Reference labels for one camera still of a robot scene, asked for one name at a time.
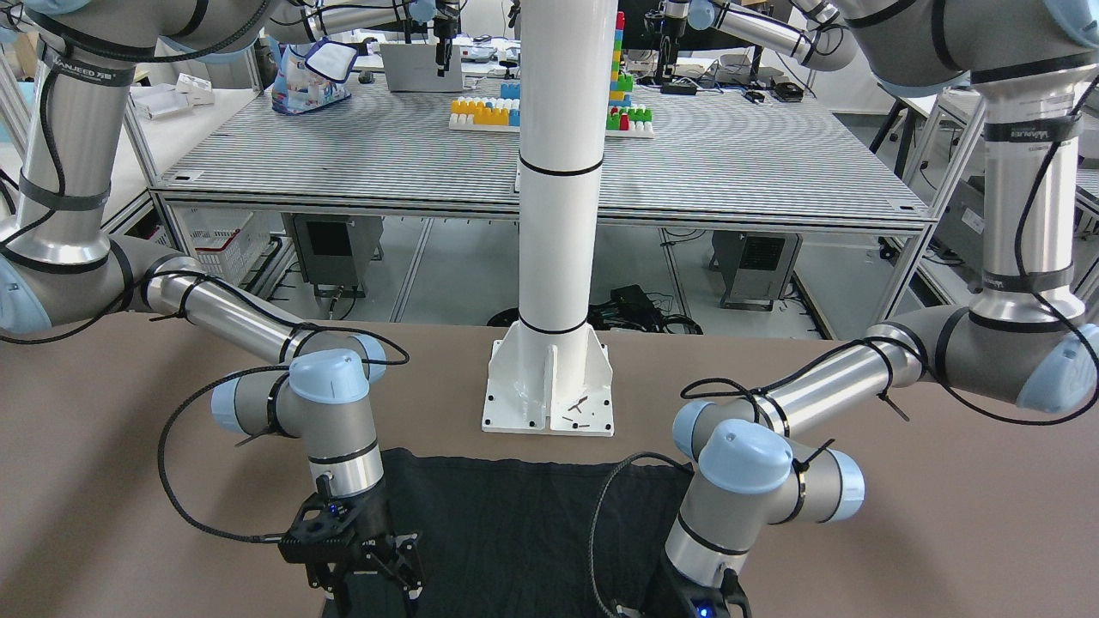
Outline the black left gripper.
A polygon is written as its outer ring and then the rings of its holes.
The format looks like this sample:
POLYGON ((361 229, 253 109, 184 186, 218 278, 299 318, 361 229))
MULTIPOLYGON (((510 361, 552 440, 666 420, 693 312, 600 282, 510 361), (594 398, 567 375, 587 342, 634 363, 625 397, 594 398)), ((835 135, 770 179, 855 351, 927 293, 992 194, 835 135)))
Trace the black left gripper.
POLYGON ((663 558, 650 578, 645 617, 750 617, 750 598, 739 584, 739 572, 720 571, 719 585, 707 587, 682 576, 663 558))

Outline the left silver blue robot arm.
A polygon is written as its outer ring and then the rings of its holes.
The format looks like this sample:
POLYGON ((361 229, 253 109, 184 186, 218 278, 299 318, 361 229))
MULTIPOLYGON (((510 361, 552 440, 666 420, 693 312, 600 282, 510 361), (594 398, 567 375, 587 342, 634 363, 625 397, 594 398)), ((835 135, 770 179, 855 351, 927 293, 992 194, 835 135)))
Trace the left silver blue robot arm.
POLYGON ((859 466, 793 434, 918 382, 1015 402, 1059 424, 1096 402, 1096 325, 1072 293, 1083 82, 1096 85, 1095 1, 825 1, 804 15, 859 44, 891 93, 970 81, 984 98, 981 289, 728 402, 682 391, 671 437, 695 473, 642 604, 648 617, 750 615, 739 573, 764 525, 859 510, 859 466))

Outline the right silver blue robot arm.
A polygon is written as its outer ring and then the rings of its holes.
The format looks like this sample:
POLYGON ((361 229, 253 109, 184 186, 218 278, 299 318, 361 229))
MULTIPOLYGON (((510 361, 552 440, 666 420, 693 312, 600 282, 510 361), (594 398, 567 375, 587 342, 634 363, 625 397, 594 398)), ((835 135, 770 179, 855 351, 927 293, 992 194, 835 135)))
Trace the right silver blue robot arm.
POLYGON ((248 439, 302 439, 313 495, 282 533, 233 536, 185 511, 167 477, 170 426, 158 474, 173 508, 208 536, 277 544, 307 582, 348 615, 349 580, 374 574, 400 591, 406 615, 423 587, 417 536, 397 536, 368 391, 390 361, 385 336, 310 324, 208 274, 197 260, 100 227, 118 133, 142 63, 246 51, 287 1, 21 1, 12 25, 38 30, 38 98, 16 211, 3 220, 3 340, 43 344, 114 312, 184 319, 268 361, 208 386, 221 421, 248 439))

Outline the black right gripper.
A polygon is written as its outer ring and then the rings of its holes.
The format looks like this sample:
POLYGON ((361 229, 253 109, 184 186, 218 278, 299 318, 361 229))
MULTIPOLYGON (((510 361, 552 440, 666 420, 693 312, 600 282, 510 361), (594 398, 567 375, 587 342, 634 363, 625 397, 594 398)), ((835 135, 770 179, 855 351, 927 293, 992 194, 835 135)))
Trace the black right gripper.
POLYGON ((377 578, 377 602, 417 602, 423 586, 422 560, 417 551, 417 532, 396 532, 390 514, 387 482, 358 495, 337 497, 328 481, 318 481, 317 490, 325 498, 353 498, 355 517, 353 558, 340 564, 306 566, 307 583, 324 591, 330 602, 354 602, 354 580, 377 578))

